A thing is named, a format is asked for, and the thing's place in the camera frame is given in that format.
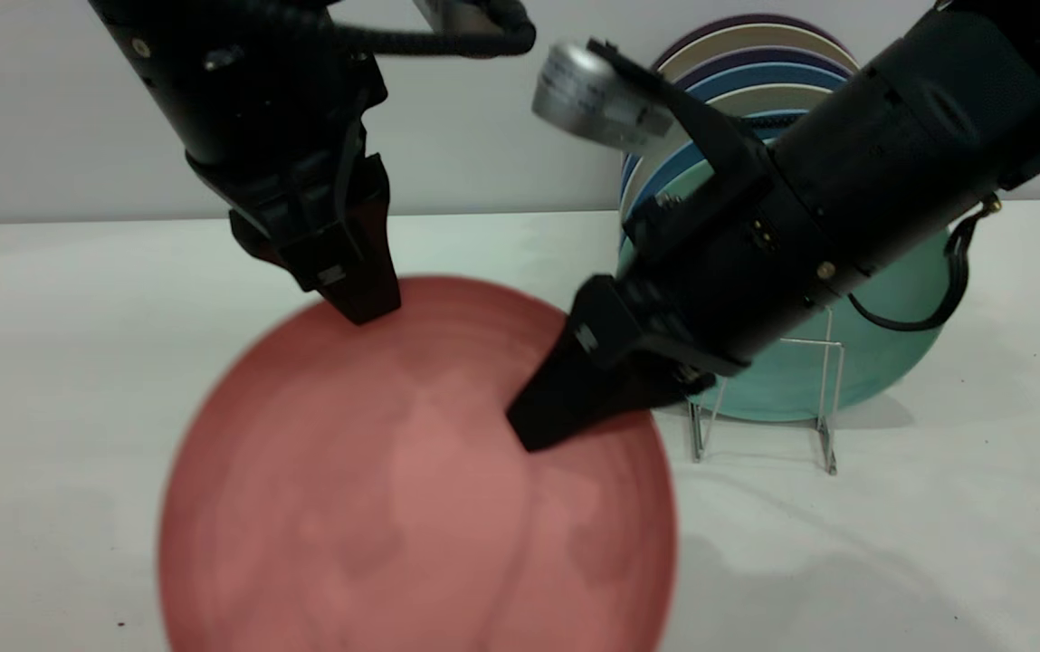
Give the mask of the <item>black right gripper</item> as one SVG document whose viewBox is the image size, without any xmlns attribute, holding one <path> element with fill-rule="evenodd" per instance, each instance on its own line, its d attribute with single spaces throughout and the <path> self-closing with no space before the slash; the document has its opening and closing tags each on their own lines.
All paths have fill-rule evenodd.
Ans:
<svg viewBox="0 0 1040 652">
<path fill-rule="evenodd" d="M 870 241 L 826 180 L 817 146 L 756 149 L 757 185 L 710 169 L 658 206 L 628 182 L 620 209 L 636 250 L 630 272 L 593 276 L 564 329 L 506 409 L 527 451 L 610 417 L 681 403 L 738 374 L 780 335 L 870 271 Z"/>
</svg>

